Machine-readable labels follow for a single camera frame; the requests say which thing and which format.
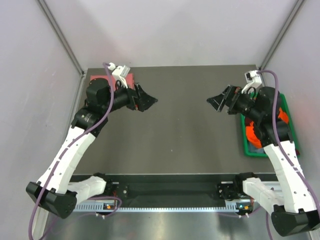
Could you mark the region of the pink t shirt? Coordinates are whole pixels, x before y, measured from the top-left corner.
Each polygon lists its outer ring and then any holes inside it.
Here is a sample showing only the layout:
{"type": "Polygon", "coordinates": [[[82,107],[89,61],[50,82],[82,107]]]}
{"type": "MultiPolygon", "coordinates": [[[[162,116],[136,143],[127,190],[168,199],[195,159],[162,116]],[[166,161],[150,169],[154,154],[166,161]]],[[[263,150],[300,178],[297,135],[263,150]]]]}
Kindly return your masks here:
{"type": "MultiPolygon", "coordinates": [[[[99,79],[99,78],[105,79],[106,81],[108,80],[108,76],[105,74],[105,75],[91,75],[90,81],[93,81],[94,79],[99,79]]],[[[116,88],[116,80],[113,76],[111,76],[111,78],[112,78],[112,84],[114,85],[114,88],[116,88]]],[[[132,73],[129,73],[125,77],[125,80],[126,80],[127,86],[131,89],[134,89],[134,84],[135,84],[134,75],[132,73]]]]}

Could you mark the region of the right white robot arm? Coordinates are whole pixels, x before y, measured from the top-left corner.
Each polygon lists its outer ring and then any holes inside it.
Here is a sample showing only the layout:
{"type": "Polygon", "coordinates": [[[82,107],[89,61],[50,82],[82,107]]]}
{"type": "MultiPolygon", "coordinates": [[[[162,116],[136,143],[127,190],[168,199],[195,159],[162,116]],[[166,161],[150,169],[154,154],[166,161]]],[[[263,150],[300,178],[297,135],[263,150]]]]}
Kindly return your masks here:
{"type": "Polygon", "coordinates": [[[229,115],[241,114],[253,122],[253,130],[268,156],[282,190],[278,195],[252,172],[235,176],[233,192],[252,197],[268,213],[282,237],[314,231],[320,227],[320,207],[307,184],[296,155],[289,125],[278,117],[281,98],[273,87],[261,87],[252,97],[238,86],[228,85],[206,100],[217,112],[227,107],[229,115]]]}

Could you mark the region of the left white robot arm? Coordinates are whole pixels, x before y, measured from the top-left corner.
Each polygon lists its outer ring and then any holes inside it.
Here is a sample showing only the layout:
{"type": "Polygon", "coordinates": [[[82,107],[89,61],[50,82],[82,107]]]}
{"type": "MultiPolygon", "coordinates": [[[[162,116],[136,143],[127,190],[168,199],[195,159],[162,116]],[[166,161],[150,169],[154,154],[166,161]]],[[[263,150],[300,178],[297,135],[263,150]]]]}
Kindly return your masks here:
{"type": "Polygon", "coordinates": [[[46,172],[29,182],[26,192],[42,209],[61,219],[67,218],[76,205],[100,195],[109,198],[114,191],[112,181],[102,173],[71,183],[71,178],[89,146],[108,122],[108,115],[126,107],[144,112],[158,100],[139,84],[120,86],[105,78],[95,78],[86,89],[84,106],[75,114],[60,150],[46,172]]]}

